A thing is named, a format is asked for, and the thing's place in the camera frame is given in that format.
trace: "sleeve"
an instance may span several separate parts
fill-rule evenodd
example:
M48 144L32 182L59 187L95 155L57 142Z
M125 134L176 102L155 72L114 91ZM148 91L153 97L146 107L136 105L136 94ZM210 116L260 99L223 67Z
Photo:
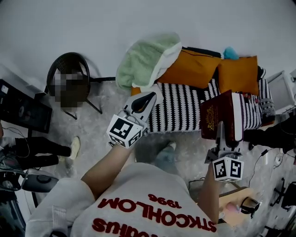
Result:
M221 223L216 225L218 236L234 237L234 231L227 223Z
M85 182L70 178L59 180L31 215L25 237L50 236L54 224L53 207L66 210L66 221L70 227L94 202L94 196Z

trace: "black equipment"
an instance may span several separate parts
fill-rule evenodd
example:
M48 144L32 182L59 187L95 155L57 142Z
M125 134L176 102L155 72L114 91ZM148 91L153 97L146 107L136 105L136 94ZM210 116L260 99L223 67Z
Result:
M0 79L0 119L48 133L52 109Z
M48 193L58 182L50 173L29 168L24 172L16 158L8 156L2 158L0 163L0 190L18 191L20 189Z

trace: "speaker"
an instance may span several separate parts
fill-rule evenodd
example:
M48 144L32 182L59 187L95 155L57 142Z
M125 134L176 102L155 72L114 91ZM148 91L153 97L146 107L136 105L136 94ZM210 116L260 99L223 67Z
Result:
M0 79L0 119L48 133L52 109Z

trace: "wooden board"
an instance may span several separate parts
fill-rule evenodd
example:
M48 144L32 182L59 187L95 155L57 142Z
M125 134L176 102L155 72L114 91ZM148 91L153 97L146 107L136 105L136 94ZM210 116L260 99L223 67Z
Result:
M220 195L219 198L219 209L223 208L223 212L225 213L225 216L223 220L228 223L230 226L234 227L236 225L241 224L246 218L251 218L251 215L246 215L243 213L235 213L230 212L225 208L227 203L232 202L236 205L241 205L242 201L246 197L254 198L254 191L251 188L248 187L241 187L234 191L224 193Z

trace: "cable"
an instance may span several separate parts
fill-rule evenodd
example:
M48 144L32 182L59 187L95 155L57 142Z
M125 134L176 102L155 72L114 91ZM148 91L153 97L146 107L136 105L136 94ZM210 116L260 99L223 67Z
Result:
M190 184L192 183L192 182L196 182L196 181L204 181L205 180L205 177L201 177L199 180L192 180L192 181L189 181L188 182L188 190L190 189Z
M211 56L211 55L191 54L191 53L188 53L188 52L186 52L186 51L184 51L184 50L181 50L181 51L184 52L184 53L190 54L190 55L192 55L192 56L214 57L214 56Z
M256 164L257 164L257 162L258 162L258 160L262 157L262 156L264 156L267 152L269 152L270 150L272 150L272 149L275 149L275 148L271 148L271 149L265 149L262 153L261 153L261 155L259 156L259 158L257 159L257 161L256 161L256 163L255 163L255 165L254 165L254 171L253 171L253 175L252 175L252 177L251 177L251 179L250 179L250 181L249 181L249 187L250 187L250 184L251 184L251 180L252 180L252 178L254 177L254 175L255 175L255 168L256 168Z
M28 155L27 155L27 156L18 156L16 153L14 153L14 154L7 154L7 155L4 155L4 157L1 157L1 158L0 158L0 163L2 163L5 159L7 159L7 158L9 158L9 157L12 157L12 155L13 155L13 156L17 156L17 157L19 157L19 158L27 158L27 157L30 155L30 148L29 148L28 141L27 141L27 139L24 137L24 135L22 134L22 132L21 132L19 129L17 129L17 128L12 128L12 127L3 128L3 129L5 129L5 130L9 130L9 131L11 131L11 132L13 132L13 133L15 133L15 134L18 134L18 135L22 136L22 137L26 140L26 142L27 142L27 146L28 146ZM10 171L10 170L14 170L14 169L17 169L17 168L20 168L20 167L21 167L21 166L18 165L18 166L11 167L11 168L0 168L0 169L1 169L1 170L4 170L4 171Z
M290 154L288 154L288 153L286 153L285 155L289 155L289 156L291 156L291 155L290 155ZM291 157L295 158L295 156L291 156Z
M27 157L30 155L30 148L29 148L28 141L27 141L27 139L24 137L24 135L22 134L22 132L21 132L20 130L18 130L17 128L12 128L12 127L9 127L9 128L3 128L3 129L9 130L9 131L11 131L11 132L14 132L15 134L18 134L18 135L22 136L22 137L26 140L26 142L27 142L27 146L28 146L28 151L29 151L28 155L27 155L27 156L18 156L17 154L15 154L15 155L16 155L17 157L19 157L19 158L27 158Z

